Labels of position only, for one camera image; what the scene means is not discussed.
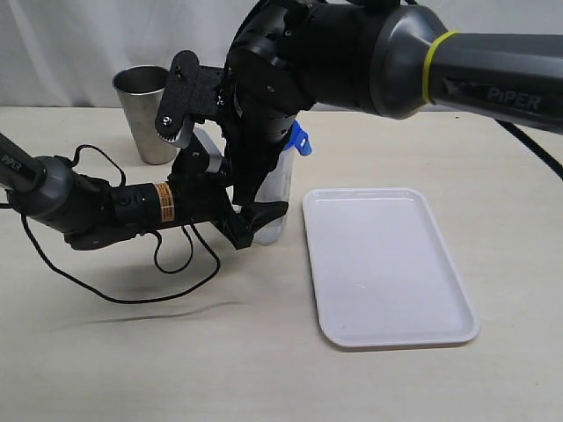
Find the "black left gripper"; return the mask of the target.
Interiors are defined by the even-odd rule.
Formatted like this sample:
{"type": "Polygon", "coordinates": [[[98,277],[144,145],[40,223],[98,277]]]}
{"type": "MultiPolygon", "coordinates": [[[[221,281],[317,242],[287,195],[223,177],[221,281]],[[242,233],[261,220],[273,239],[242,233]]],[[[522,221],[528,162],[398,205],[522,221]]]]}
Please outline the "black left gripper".
{"type": "Polygon", "coordinates": [[[252,233],[287,213],[286,201],[253,202],[237,213],[227,194],[232,186],[230,165],[223,158],[217,171],[204,171],[202,165],[203,155],[192,153],[180,153],[174,160],[166,180],[174,203],[169,227],[209,222],[235,249],[242,250],[252,245],[252,233]]]}

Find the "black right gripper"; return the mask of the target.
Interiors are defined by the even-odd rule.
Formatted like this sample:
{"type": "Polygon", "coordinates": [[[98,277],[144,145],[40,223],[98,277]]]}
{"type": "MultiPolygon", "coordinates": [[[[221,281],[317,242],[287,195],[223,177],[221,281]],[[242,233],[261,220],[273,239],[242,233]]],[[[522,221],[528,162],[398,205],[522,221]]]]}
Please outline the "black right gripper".
{"type": "Polygon", "coordinates": [[[233,208],[257,202],[260,186],[289,141],[295,117],[259,104],[224,69],[201,65],[189,117],[230,165],[232,186],[227,194],[233,208]]]}

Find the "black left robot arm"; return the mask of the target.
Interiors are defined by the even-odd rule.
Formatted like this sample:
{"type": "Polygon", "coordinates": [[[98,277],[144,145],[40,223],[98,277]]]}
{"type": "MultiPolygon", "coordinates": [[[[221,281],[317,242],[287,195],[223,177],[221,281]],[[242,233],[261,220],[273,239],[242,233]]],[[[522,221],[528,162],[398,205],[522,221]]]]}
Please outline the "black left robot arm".
{"type": "Polygon", "coordinates": [[[9,207],[62,233],[77,251],[202,222],[212,223],[240,250],[289,208],[278,200],[234,209],[227,194],[234,184],[230,164],[200,129],[178,153],[164,182],[111,186],[75,172],[78,159],[32,157],[1,138],[1,187],[9,207]]]}

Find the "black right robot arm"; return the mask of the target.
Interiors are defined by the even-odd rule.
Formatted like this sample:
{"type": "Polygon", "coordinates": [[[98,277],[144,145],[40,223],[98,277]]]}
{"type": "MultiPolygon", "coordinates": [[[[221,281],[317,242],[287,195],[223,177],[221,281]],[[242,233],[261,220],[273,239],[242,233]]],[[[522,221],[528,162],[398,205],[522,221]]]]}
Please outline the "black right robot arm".
{"type": "Polygon", "coordinates": [[[403,120],[424,106],[562,130],[562,39],[451,31],[399,1],[259,1],[223,67],[234,201],[254,202],[296,116],[321,104],[403,120]]]}

